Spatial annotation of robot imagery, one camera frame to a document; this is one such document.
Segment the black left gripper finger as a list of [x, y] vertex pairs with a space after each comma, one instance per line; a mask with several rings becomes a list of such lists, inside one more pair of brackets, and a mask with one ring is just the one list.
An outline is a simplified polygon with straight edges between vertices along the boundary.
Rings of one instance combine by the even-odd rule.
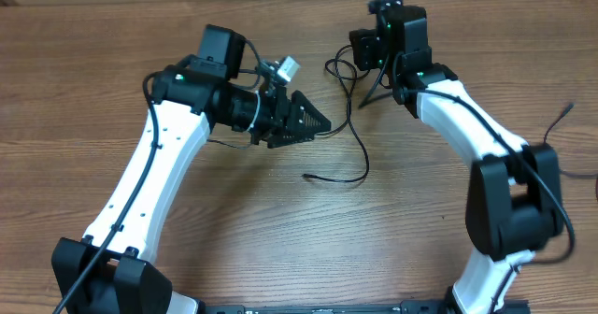
[[266, 138], [267, 148], [276, 149], [314, 140], [313, 135], [269, 134]]
[[330, 132], [331, 122], [300, 91], [292, 93], [287, 131], [295, 137], [313, 137]]

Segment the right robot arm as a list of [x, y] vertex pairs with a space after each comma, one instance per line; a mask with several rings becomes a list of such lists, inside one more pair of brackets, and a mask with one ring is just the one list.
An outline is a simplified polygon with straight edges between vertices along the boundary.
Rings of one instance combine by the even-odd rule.
[[387, 76], [397, 104], [443, 136], [469, 169], [465, 225], [473, 250], [445, 300], [433, 307], [441, 313], [529, 312], [526, 303], [505, 300], [517, 274], [540, 265], [536, 254], [562, 232], [570, 249], [576, 244], [555, 150], [506, 130], [453, 71], [434, 62], [424, 8], [373, 0], [368, 10], [375, 28], [349, 34], [356, 66]]

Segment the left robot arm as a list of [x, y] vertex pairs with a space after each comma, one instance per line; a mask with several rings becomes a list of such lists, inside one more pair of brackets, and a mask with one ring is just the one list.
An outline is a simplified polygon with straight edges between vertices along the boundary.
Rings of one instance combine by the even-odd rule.
[[259, 61], [256, 82], [236, 78], [249, 41], [208, 25], [199, 50], [148, 74], [144, 132], [106, 205], [79, 240], [61, 239], [51, 265], [58, 312], [203, 313], [203, 301], [176, 292], [155, 266], [164, 223], [192, 160], [216, 125], [279, 148], [311, 141], [330, 121], [288, 83], [292, 57]]

